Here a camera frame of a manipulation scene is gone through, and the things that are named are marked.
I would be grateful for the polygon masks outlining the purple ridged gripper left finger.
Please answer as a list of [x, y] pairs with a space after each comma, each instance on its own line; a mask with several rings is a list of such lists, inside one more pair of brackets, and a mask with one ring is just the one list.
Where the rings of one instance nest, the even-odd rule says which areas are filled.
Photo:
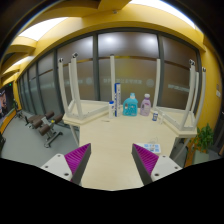
[[42, 166], [42, 169], [80, 185], [90, 155], [91, 144], [88, 143], [66, 155], [56, 154]]

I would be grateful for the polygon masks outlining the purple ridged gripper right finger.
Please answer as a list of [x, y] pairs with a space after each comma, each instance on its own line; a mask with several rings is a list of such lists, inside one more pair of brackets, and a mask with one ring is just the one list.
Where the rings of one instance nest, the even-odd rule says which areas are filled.
[[132, 156], [143, 185], [148, 185], [181, 170], [181, 167], [170, 157], [156, 155], [137, 144], [132, 145]]

